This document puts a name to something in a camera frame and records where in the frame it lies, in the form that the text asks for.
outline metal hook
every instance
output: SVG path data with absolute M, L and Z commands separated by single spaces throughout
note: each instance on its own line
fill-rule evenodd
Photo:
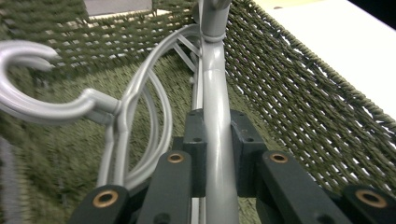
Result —
M 120 102 L 93 89 L 85 90 L 76 100 L 66 104 L 50 104 L 31 98 L 15 88 L 7 78 L 12 64 L 27 65 L 47 71 L 52 65 L 48 59 L 58 54 L 50 47 L 29 41 L 0 42 L 0 109 L 35 123 L 62 124 L 83 116 L 98 123 L 118 112 Z

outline green woven wicker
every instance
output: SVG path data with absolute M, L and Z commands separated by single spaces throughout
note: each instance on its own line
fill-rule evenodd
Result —
M 67 102 L 88 87 L 120 98 L 156 43 L 192 22 L 194 2 L 156 1 L 149 12 L 92 20 L 82 0 L 0 1 L 0 39 L 43 43 L 62 56 L 50 73 L 13 68 L 10 76 L 43 101 Z M 270 149 L 292 153 L 325 189 L 361 183 L 396 194 L 394 119 L 253 2 L 233 1 L 227 27 L 231 108 L 248 114 Z M 191 72 L 173 53 L 155 70 L 173 106 L 175 135 L 182 135 Z M 132 163 L 149 132 L 143 104 L 135 120 Z M 44 127 L 3 112 L 0 122 L 0 134 L 14 146 L 23 222 L 67 220 L 94 188 L 104 129 L 87 120 Z M 257 223 L 254 200 L 240 204 L 241 223 Z

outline brass grommet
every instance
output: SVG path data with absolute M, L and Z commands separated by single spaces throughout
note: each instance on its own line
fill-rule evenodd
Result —
M 168 156 L 168 161 L 172 163 L 178 163 L 184 161 L 184 157 L 181 154 L 173 153 Z
M 92 203 L 95 207 L 104 208 L 109 207 L 116 202 L 118 198 L 119 194 L 115 190 L 108 189 L 98 193 Z
M 358 189 L 355 195 L 361 202 L 367 203 L 372 207 L 384 208 L 388 205 L 387 201 L 381 195 L 368 189 Z
M 289 159 L 285 155 L 282 155 L 280 153 L 274 153 L 270 156 L 271 160 L 274 162 L 279 162 L 279 163 L 284 163 L 287 162 Z

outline white table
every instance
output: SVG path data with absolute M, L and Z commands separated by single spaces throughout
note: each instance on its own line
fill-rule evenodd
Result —
M 395 30 L 346 0 L 266 11 L 396 119 Z

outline round hole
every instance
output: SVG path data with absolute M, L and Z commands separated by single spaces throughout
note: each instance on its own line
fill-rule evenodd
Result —
M 166 213 L 160 213 L 154 217 L 154 224 L 168 224 L 171 222 L 171 217 Z
M 168 161 L 172 163 L 178 163 L 184 160 L 184 157 L 178 153 L 174 153 L 168 156 Z
M 361 202 L 372 207 L 384 208 L 388 205 L 387 201 L 381 195 L 368 189 L 359 189 L 356 191 L 355 195 Z
M 322 224 L 334 224 L 334 220 L 328 215 L 318 216 L 317 221 Z
M 99 202 L 105 203 L 105 202 L 110 201 L 112 198 L 113 198 L 113 195 L 111 195 L 111 194 L 104 194 L 104 195 L 102 195 L 102 196 L 99 197 Z
M 119 194 L 112 189 L 104 190 L 93 198 L 93 205 L 98 208 L 109 207 L 119 198 Z
M 279 163 L 284 163 L 287 162 L 289 159 L 282 154 L 275 153 L 271 155 L 271 160 Z

